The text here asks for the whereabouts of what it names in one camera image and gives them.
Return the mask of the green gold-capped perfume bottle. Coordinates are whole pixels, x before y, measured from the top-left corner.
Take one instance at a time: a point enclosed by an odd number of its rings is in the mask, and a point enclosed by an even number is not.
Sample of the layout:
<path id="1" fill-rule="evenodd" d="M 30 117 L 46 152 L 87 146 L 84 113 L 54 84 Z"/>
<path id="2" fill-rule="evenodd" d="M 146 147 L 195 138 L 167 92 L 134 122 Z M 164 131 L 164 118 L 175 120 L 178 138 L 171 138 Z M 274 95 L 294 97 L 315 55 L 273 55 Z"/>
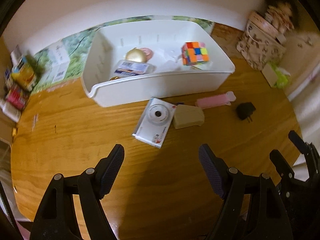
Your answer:
<path id="1" fill-rule="evenodd" d="M 117 80 L 117 79 L 120 79 L 120 78 L 121 78 L 121 77 L 114 76 L 114 77 L 110 78 L 110 81 Z"/>

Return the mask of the round beige tin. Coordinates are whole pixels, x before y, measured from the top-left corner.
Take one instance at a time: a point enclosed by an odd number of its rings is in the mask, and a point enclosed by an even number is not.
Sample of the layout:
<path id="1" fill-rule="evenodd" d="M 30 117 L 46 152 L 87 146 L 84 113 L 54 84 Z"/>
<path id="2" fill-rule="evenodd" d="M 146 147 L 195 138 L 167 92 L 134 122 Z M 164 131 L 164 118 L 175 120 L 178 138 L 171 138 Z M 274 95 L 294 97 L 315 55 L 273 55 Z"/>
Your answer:
<path id="1" fill-rule="evenodd" d="M 147 56 L 144 51 L 138 48 L 133 48 L 126 53 L 125 60 L 132 61 L 132 62 L 146 63 Z"/>

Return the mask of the black plug adapter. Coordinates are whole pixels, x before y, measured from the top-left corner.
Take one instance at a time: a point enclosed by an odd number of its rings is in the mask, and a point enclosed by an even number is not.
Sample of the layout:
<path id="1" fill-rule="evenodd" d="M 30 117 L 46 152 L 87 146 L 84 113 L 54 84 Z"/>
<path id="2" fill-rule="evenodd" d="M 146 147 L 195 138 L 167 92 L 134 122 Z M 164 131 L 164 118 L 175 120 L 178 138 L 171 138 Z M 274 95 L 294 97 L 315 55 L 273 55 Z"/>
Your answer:
<path id="1" fill-rule="evenodd" d="M 236 107 L 236 113 L 240 120 L 252 122 L 251 115 L 256 111 L 255 106 L 251 102 L 241 103 Z"/>

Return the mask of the plush doll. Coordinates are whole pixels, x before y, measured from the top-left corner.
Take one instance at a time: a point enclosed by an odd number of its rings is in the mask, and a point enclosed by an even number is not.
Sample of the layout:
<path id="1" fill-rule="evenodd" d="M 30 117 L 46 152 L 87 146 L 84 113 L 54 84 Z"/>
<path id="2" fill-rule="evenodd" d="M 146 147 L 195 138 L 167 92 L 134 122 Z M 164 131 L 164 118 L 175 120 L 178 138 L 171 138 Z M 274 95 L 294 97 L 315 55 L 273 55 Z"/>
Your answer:
<path id="1" fill-rule="evenodd" d="M 292 31 L 298 25 L 298 9 L 294 0 L 265 0 L 265 20 L 280 34 Z"/>

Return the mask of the letter-print canvas bag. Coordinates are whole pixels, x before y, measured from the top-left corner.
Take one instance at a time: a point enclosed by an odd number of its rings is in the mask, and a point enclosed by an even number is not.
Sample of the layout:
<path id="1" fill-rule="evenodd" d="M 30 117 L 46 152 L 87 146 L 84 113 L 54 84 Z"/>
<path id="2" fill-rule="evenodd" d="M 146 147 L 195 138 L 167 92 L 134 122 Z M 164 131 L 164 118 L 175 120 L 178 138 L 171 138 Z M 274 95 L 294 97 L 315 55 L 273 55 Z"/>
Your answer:
<path id="1" fill-rule="evenodd" d="M 262 70 L 268 62 L 279 63 L 286 52 L 276 40 L 278 34 L 274 26 L 252 11 L 236 49 L 253 69 Z"/>

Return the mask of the white plastic storage bin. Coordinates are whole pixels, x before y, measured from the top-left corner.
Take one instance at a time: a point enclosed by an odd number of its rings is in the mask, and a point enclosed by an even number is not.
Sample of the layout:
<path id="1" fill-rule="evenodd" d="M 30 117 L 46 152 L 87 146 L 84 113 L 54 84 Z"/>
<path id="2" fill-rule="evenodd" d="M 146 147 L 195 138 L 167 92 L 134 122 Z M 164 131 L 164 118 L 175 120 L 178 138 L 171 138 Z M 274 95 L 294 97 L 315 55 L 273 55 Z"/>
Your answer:
<path id="1" fill-rule="evenodd" d="M 181 48 L 185 42 L 203 42 L 209 61 L 198 67 L 185 66 Z M 114 77 L 114 70 L 133 48 L 149 48 L 151 74 Z M 99 29 L 93 37 L 81 83 L 88 98 L 101 107 L 155 98 L 210 92 L 218 89 L 235 71 L 220 46 L 197 23 L 153 20 L 121 23 Z"/>

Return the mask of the clear barcode-labelled small box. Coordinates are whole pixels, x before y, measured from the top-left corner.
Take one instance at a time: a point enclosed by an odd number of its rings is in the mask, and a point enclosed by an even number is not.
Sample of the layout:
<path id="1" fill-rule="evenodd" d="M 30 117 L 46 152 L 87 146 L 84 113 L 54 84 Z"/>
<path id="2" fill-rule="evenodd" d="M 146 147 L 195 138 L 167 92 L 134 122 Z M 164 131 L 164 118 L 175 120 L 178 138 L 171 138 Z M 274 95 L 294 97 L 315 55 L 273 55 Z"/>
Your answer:
<path id="1" fill-rule="evenodd" d="M 115 76 L 132 77 L 151 74 L 156 67 L 149 63 L 120 60 L 114 70 Z"/>

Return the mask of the pink round compact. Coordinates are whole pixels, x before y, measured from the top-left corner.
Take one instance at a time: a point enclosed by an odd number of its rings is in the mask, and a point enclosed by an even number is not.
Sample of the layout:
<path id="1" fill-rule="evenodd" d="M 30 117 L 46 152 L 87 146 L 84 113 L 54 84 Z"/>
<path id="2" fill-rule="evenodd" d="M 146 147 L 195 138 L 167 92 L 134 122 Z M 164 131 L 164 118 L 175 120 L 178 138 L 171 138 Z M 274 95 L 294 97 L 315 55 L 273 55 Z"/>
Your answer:
<path id="1" fill-rule="evenodd" d="M 149 48 L 139 48 L 145 54 L 145 62 L 148 62 L 153 57 L 153 51 Z"/>

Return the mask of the pink comb with white cap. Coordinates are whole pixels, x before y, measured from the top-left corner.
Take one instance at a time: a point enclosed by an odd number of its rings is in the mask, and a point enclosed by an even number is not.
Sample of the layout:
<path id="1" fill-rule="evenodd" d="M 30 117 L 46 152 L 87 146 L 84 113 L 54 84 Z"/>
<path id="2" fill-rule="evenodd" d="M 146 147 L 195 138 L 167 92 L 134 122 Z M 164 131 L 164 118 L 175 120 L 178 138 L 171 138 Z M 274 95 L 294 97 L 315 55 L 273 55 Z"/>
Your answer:
<path id="1" fill-rule="evenodd" d="M 206 98 L 197 99 L 196 106 L 201 109 L 214 108 L 219 106 L 230 106 L 231 102 L 236 100 L 236 96 L 232 91 L 228 91 L 225 94 L 219 94 L 215 96 L 210 96 Z"/>

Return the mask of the colourful puzzle cube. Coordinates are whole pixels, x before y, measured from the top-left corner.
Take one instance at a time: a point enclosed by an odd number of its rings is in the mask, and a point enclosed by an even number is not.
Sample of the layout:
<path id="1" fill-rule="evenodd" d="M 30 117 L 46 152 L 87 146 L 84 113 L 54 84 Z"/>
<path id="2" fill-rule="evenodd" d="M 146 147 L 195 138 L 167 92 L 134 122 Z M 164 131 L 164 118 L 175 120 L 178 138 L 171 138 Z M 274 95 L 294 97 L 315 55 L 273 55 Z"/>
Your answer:
<path id="1" fill-rule="evenodd" d="M 203 42 L 185 42 L 181 48 L 182 62 L 185 66 L 193 66 L 209 61 L 208 50 Z"/>

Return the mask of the yellow juice carton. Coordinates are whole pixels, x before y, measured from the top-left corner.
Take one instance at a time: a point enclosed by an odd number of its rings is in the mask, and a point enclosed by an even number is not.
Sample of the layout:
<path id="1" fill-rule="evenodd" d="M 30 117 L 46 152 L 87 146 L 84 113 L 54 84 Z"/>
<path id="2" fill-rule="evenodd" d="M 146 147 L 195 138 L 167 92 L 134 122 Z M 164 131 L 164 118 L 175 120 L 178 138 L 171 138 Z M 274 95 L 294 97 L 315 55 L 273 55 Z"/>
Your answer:
<path id="1" fill-rule="evenodd" d="M 15 57 L 11 55 L 12 79 L 25 91 L 31 92 L 39 82 L 44 73 L 44 66 L 40 62 L 40 57 L 31 55 Z"/>

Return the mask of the white toy camera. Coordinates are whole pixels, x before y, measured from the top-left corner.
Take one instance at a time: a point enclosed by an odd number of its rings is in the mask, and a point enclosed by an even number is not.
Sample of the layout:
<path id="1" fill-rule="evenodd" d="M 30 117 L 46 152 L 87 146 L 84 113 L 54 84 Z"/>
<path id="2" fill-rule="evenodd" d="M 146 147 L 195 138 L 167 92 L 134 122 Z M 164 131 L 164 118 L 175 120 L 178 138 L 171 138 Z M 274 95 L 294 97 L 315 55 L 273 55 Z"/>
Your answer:
<path id="1" fill-rule="evenodd" d="M 151 98 L 132 136 L 150 146 L 161 148 L 175 111 L 176 105 L 158 98 Z"/>

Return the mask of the green wet-wipes pack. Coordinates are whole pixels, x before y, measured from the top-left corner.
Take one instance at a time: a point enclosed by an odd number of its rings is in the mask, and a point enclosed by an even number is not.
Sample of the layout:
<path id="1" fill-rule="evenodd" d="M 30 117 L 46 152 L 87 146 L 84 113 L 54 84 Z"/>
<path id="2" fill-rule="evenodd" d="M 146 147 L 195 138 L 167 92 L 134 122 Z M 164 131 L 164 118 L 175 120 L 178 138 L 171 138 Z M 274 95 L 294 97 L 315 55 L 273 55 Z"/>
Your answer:
<path id="1" fill-rule="evenodd" d="M 272 88 L 283 89 L 289 84 L 291 74 L 284 68 L 278 67 L 273 62 L 265 64 L 261 71 L 264 78 Z"/>

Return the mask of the green grape-print paper box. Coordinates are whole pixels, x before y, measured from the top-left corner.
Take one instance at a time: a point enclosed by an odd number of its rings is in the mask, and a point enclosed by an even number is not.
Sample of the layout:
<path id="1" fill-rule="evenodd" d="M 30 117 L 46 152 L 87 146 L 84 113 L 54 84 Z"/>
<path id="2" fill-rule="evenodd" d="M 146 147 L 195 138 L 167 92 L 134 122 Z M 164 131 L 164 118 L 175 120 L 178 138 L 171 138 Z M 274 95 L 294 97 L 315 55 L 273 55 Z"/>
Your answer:
<path id="1" fill-rule="evenodd" d="M 61 40 L 52 44 L 63 44 L 68 56 L 68 66 L 63 70 L 64 78 L 58 81 L 54 81 L 54 77 L 57 74 L 58 66 L 52 50 L 49 47 L 43 48 L 33 56 L 28 56 L 27 59 L 31 63 L 35 72 L 37 72 L 37 84 L 32 90 L 32 94 L 36 94 L 43 90 L 46 90 L 54 85 L 57 85 L 68 80 L 76 79 L 81 76 L 84 71 L 85 59 L 87 58 L 89 49 L 92 45 L 92 40 L 95 32 L 102 27 L 108 27 L 116 24 L 127 22 L 139 22 L 139 21 L 153 21 L 153 20 L 182 20 L 197 23 L 208 34 L 212 33 L 215 22 L 205 20 L 202 18 L 194 18 L 188 16 L 159 16 L 159 15 L 146 15 L 136 16 L 129 18 L 122 18 L 114 21 L 104 22 L 99 25 L 95 25 L 81 32 L 69 35 Z"/>

